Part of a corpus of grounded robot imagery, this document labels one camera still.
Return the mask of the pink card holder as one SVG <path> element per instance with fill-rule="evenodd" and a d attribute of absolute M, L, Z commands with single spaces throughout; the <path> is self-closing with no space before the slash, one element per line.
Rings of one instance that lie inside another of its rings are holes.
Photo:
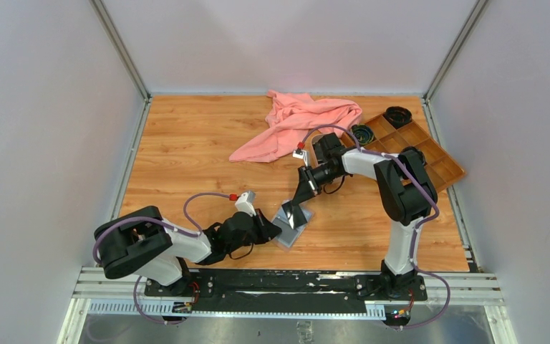
<path fill-rule="evenodd" d="M 292 207 L 289 203 L 290 200 L 285 200 L 271 220 L 281 230 L 281 233 L 275 237 L 276 244 L 287 250 L 293 247 L 314 215 L 302 204 Z"/>

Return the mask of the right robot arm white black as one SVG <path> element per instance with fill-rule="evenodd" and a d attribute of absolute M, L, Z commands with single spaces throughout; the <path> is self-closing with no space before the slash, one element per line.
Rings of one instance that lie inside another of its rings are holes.
<path fill-rule="evenodd" d="M 383 209 L 392 221 L 380 289 L 390 299 L 402 297 L 418 273 L 415 255 L 423 224 L 439 213 L 422 151 L 413 146 L 401 153 L 346 147 L 334 133 L 321 135 L 312 146 L 318 164 L 299 167 L 296 191 L 282 205 L 289 225 L 297 229 L 308 222 L 301 204 L 324 193 L 333 180 L 359 175 L 376 181 Z"/>

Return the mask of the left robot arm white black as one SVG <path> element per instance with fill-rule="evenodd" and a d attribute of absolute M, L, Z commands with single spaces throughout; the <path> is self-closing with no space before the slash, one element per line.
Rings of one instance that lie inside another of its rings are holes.
<path fill-rule="evenodd" d="M 183 260 L 212 265 L 242 247 L 269 243 L 280 233 L 260 210 L 237 211 L 207 229 L 191 231 L 165 220 L 156 206 L 146 206 L 97 228 L 92 256 L 110 280 L 136 274 L 181 296 L 191 280 Z"/>

